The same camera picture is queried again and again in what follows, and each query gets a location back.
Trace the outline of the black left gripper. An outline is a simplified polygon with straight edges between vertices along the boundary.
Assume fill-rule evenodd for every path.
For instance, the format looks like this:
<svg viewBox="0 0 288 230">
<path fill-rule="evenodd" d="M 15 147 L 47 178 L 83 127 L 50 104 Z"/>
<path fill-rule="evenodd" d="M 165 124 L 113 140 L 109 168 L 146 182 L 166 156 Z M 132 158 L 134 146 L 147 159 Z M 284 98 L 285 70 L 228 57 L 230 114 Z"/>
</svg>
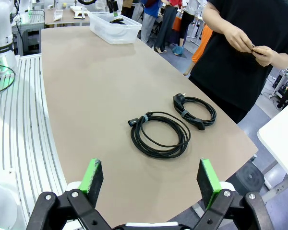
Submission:
<svg viewBox="0 0 288 230">
<path fill-rule="evenodd" d="M 113 16 L 118 16 L 118 3 L 116 0 L 107 0 L 107 6 L 110 12 L 113 12 Z"/>
</svg>

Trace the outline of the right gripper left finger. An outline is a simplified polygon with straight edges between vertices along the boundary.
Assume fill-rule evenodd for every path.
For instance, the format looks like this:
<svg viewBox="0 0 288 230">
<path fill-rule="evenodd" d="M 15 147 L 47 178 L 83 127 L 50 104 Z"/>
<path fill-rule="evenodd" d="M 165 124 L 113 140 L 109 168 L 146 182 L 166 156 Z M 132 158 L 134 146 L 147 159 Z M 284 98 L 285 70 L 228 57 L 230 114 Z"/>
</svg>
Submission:
<svg viewBox="0 0 288 230">
<path fill-rule="evenodd" d="M 86 230 L 109 230 L 111 227 L 96 210 L 103 183 L 99 159 L 91 159 L 78 188 L 57 196 L 42 192 L 27 224 L 28 230 L 61 230 L 69 220 L 78 220 Z"/>
</svg>

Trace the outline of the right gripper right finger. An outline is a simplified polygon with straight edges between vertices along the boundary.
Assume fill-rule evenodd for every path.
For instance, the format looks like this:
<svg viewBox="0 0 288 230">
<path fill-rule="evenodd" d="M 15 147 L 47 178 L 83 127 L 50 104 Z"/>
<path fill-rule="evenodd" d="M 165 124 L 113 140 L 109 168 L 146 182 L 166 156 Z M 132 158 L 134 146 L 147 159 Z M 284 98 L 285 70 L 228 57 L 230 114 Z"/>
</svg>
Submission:
<svg viewBox="0 0 288 230">
<path fill-rule="evenodd" d="M 230 219 L 239 230 L 272 230 L 274 228 L 264 201 L 258 192 L 239 195 L 222 188 L 209 159 L 201 159 L 196 180 L 205 212 L 195 230 L 217 230 L 224 219 Z"/>
</svg>

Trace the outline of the person's right hand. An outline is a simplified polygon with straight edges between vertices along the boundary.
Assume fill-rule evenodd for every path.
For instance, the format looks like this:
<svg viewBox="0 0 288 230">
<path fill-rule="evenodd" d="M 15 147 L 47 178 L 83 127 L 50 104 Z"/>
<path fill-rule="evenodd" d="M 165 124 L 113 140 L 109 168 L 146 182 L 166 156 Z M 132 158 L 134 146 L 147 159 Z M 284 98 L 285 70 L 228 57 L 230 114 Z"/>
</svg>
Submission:
<svg viewBox="0 0 288 230">
<path fill-rule="evenodd" d="M 229 28 L 224 32 L 228 43 L 239 52 L 251 53 L 253 46 L 248 36 L 239 28 Z"/>
</svg>

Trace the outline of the person's left hand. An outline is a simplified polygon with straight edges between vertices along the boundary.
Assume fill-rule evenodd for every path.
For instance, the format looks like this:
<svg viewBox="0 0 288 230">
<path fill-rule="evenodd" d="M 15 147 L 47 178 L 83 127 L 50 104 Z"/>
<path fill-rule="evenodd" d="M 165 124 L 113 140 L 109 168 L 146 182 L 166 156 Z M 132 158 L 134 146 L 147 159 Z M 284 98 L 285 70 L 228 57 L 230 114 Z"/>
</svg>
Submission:
<svg viewBox="0 0 288 230">
<path fill-rule="evenodd" d="M 258 64 L 263 67 L 274 66 L 278 53 L 267 46 L 255 46 L 252 48 L 252 54 Z"/>
</svg>

